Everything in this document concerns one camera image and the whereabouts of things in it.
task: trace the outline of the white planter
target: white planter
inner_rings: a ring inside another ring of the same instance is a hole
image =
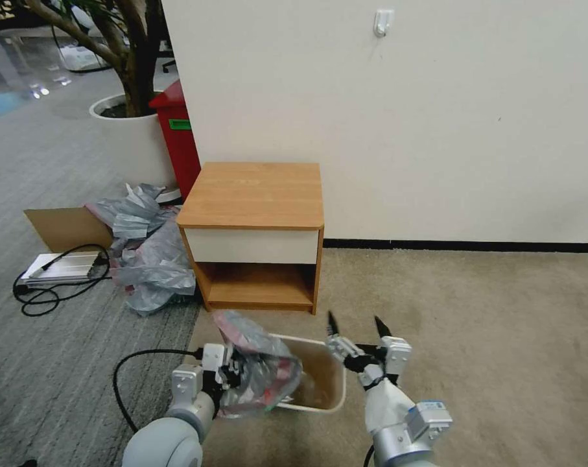
[[[106,97],[91,105],[89,113],[98,122],[110,158],[123,180],[131,186],[148,183],[167,189],[158,201],[179,197],[175,173],[166,148],[158,116],[109,118],[101,112],[123,102],[125,96]]]

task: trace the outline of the cardboard sheet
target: cardboard sheet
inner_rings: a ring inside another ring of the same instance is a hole
[[[97,243],[108,248],[113,241],[108,227],[85,207],[25,210],[24,214],[54,253],[62,253],[85,243]]]

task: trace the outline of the trash bin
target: trash bin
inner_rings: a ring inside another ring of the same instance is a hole
[[[346,369],[320,341],[272,334],[302,360],[300,385],[278,407],[303,412],[333,413],[346,400]]]
[[[175,81],[163,93],[152,99],[149,106],[158,113],[172,168],[185,201],[201,171],[201,165],[198,162],[181,82]]]

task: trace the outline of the plastic bag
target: plastic bag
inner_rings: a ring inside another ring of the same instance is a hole
[[[222,395],[218,416],[238,418],[269,411],[296,390],[302,362],[280,338],[234,310],[214,311],[213,318],[241,362],[241,384]]]
[[[174,214],[136,250],[123,250],[110,268],[113,280],[129,293],[126,303],[142,316],[159,310],[175,294],[194,294],[196,280]]]
[[[161,210],[156,198],[164,187],[140,184],[131,188],[126,185],[127,196],[122,199],[100,199],[87,203],[87,209],[112,229],[116,238],[144,239],[159,228],[169,217]]]

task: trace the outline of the potted tree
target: potted tree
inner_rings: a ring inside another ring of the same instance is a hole
[[[51,25],[62,29],[105,60],[117,73],[123,93],[91,105],[117,170],[126,182],[176,188],[157,116],[149,108],[165,20],[160,0],[24,0]],[[74,6],[88,13],[105,43],[80,28]]]

